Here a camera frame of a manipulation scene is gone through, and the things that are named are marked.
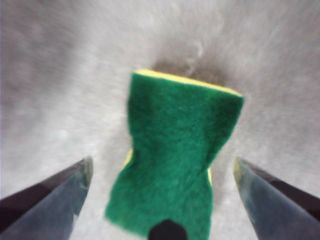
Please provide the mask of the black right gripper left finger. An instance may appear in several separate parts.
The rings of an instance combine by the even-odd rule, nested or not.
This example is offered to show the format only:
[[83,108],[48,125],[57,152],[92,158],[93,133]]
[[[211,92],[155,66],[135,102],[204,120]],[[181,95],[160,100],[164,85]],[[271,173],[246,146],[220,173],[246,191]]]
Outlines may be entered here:
[[90,156],[0,201],[2,240],[68,240],[93,176]]

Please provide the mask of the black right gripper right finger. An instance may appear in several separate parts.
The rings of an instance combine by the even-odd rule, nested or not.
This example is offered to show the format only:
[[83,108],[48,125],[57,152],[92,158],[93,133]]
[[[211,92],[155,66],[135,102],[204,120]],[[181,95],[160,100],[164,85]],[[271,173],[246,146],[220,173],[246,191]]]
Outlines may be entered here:
[[234,179],[260,240],[318,240],[320,199],[237,157]]

